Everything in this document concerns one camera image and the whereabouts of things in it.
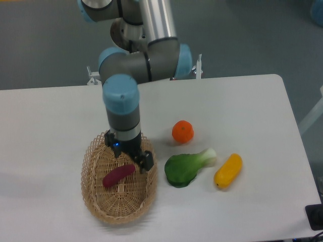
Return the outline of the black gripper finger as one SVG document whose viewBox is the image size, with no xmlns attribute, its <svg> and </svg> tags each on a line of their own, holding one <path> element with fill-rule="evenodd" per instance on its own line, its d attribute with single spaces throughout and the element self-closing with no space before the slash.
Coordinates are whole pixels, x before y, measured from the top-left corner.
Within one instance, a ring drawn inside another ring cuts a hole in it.
<svg viewBox="0 0 323 242">
<path fill-rule="evenodd" d="M 114 153 L 115 158 L 118 158 L 121 155 L 121 146 L 120 142 L 115 139 L 115 134 L 111 131 L 107 131 L 104 134 L 104 143 L 107 147 L 110 147 Z"/>
<path fill-rule="evenodd" d="M 140 173 L 150 171 L 154 166 L 153 154 L 151 151 L 141 151 L 136 158 Z"/>
</svg>

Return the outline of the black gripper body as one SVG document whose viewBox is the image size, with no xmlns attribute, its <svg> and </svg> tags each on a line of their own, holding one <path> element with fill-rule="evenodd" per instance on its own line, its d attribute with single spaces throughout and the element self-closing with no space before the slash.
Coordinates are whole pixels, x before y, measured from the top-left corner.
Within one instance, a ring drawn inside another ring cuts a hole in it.
<svg viewBox="0 0 323 242">
<path fill-rule="evenodd" d="M 131 140 L 126 140 L 126 141 L 122 141 L 120 139 L 117 139 L 117 140 L 120 142 L 121 153 L 127 154 L 135 163 L 139 153 L 141 151 L 145 151 L 145 150 L 142 150 L 141 148 L 141 142 L 142 142 L 141 132 L 139 132 L 139 134 Z"/>
</svg>

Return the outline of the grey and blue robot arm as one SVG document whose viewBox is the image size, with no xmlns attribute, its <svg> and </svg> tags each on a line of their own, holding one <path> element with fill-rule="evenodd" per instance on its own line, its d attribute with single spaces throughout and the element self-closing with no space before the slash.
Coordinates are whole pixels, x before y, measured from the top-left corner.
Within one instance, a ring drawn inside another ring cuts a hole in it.
<svg viewBox="0 0 323 242">
<path fill-rule="evenodd" d="M 102 97 L 109 121 L 105 145 L 116 157 L 125 153 L 149 171 L 153 155 L 141 148 L 138 85 L 182 78 L 191 72 L 188 45 L 178 41 L 170 1 L 78 1 L 90 22 L 112 20 L 115 46 L 98 58 Z"/>
</svg>

